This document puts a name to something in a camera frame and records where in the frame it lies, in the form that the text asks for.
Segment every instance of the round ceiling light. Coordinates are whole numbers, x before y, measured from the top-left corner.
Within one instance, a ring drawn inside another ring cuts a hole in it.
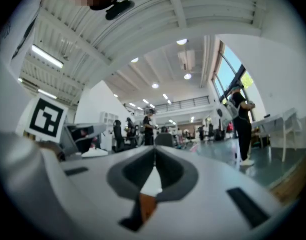
[[[183,46],[186,43],[187,43],[187,39],[183,39],[183,40],[177,41],[177,44],[181,45],[181,46]]]
[[[190,80],[192,78],[192,75],[191,74],[186,74],[185,76],[184,76],[184,79],[185,80]]]

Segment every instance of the wooden surface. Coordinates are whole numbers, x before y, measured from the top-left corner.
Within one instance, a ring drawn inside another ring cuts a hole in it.
[[[271,193],[283,204],[286,205],[296,200],[306,185],[306,157],[281,184],[271,190]]]

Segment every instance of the black t-shirt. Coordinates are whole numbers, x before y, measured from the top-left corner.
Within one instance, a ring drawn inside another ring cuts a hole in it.
[[[236,108],[238,108],[238,106],[242,103],[245,102],[246,99],[243,97],[242,94],[240,94],[239,92],[236,92],[233,94],[233,97],[231,99],[231,102],[235,105]],[[239,117],[236,118],[234,120],[234,122],[239,121],[239,120],[246,120],[249,122],[249,117],[248,117],[248,110],[243,109],[242,107],[240,107],[239,109]]]
[[[148,118],[148,116],[146,116],[143,120],[143,125],[152,125],[150,118]],[[147,128],[145,127],[145,134],[146,135],[153,135],[153,129]]]

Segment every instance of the black pants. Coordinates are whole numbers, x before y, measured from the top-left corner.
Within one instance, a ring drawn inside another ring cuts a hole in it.
[[[145,146],[151,146],[154,145],[154,137],[152,135],[145,135]]]
[[[250,122],[238,118],[234,122],[234,126],[238,133],[241,158],[244,161],[247,159],[247,153],[252,139],[252,125]]]

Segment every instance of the railing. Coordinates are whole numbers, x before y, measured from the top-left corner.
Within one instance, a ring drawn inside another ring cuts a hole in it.
[[[200,107],[200,106],[205,106],[205,105],[210,105],[208,96],[178,101],[178,102],[172,103],[172,105],[170,104],[157,105],[155,106],[155,110],[157,113],[165,113],[165,112],[177,111],[180,109],[183,110],[187,108],[189,109],[189,108]],[[145,114],[145,110],[144,112],[142,111],[135,112],[135,116],[142,116],[144,114]]]

